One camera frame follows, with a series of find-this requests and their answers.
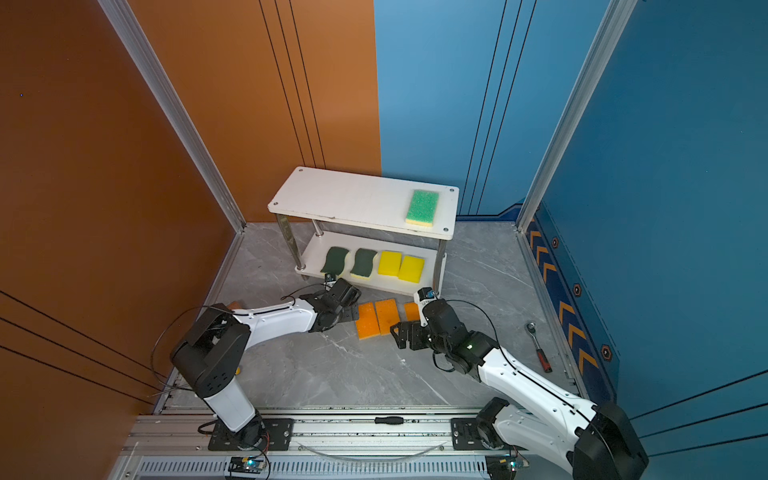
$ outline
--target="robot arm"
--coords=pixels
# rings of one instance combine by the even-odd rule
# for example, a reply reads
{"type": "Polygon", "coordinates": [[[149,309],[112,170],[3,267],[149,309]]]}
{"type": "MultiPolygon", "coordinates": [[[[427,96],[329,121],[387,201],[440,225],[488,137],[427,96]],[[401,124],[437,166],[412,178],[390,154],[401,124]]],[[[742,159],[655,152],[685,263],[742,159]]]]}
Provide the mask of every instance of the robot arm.
{"type": "MultiPolygon", "coordinates": [[[[209,307],[171,353],[171,362],[243,448],[256,445],[264,424],[234,374],[245,349],[288,333],[322,332],[336,325],[360,291],[344,279],[295,302],[252,310],[209,307]]],[[[470,332],[431,289],[414,295],[421,323],[392,327],[398,347],[431,348],[454,368],[514,399],[527,412],[496,398],[478,415],[490,448],[521,446],[577,480],[636,480],[648,459],[624,412],[599,408],[522,365],[495,339],[470,332]]]]}

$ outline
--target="orange sponge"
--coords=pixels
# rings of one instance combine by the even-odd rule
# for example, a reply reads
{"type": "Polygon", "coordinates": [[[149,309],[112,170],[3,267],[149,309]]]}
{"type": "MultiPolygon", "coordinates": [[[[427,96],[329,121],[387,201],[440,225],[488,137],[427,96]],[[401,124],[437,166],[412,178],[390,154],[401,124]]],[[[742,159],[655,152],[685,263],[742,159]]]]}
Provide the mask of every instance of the orange sponge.
{"type": "Polygon", "coordinates": [[[369,339],[372,336],[378,336],[379,321],[376,319],[376,311],[373,309],[373,303],[364,303],[357,307],[359,319],[355,322],[357,327],[357,337],[361,340],[369,339]]]}
{"type": "Polygon", "coordinates": [[[389,327],[400,323],[397,303],[393,298],[376,302],[376,315],[379,317],[379,328],[382,335],[389,335],[389,327]]]}
{"type": "Polygon", "coordinates": [[[406,307],[406,320],[408,320],[409,322],[418,322],[418,321],[420,321],[421,318],[419,317],[419,306],[418,305],[416,305],[415,303],[411,302],[411,303],[406,303],[405,307],[406,307]]]}

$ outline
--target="shelf top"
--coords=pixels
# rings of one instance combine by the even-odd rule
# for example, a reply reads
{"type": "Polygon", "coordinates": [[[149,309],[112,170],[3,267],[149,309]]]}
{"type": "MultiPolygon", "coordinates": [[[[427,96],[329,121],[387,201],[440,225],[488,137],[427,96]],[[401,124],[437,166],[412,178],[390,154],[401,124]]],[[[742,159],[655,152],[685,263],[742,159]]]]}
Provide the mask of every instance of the shelf top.
{"type": "Polygon", "coordinates": [[[273,214],[451,240],[457,205],[458,187],[296,167],[267,208],[273,214]],[[440,194],[431,227],[406,223],[414,190],[440,194]]]}

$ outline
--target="yellow foam layer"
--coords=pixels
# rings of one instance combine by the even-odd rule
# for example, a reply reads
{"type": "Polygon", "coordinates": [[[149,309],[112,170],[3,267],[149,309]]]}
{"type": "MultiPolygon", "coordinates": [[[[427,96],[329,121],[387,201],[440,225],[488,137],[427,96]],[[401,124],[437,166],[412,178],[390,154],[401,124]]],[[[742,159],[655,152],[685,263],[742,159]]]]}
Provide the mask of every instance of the yellow foam layer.
{"type": "Polygon", "coordinates": [[[422,279],[422,270],[424,270],[424,259],[409,257],[402,259],[400,272],[397,277],[406,282],[418,283],[422,279]]]}
{"type": "Polygon", "coordinates": [[[382,252],[379,258],[379,275],[397,276],[400,271],[400,252],[382,252]]]}

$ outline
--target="green sponge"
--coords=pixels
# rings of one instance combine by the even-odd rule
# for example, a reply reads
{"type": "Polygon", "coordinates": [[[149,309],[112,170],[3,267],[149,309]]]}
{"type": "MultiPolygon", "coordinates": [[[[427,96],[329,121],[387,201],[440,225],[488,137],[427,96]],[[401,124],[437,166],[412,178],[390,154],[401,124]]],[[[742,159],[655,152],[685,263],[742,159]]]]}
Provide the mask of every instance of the green sponge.
{"type": "Polygon", "coordinates": [[[411,198],[411,207],[406,215],[406,223],[431,227],[437,210],[437,200],[440,194],[426,190],[414,190],[411,198]]]}
{"type": "Polygon", "coordinates": [[[326,264],[323,265],[321,273],[331,273],[337,277],[344,271],[344,262],[349,250],[342,247],[330,247],[326,253],[326,264]]]}
{"type": "Polygon", "coordinates": [[[349,274],[360,279],[370,278],[373,271],[373,257],[377,253],[377,251],[368,250],[367,248],[357,249],[355,252],[355,266],[352,267],[349,274]]]}

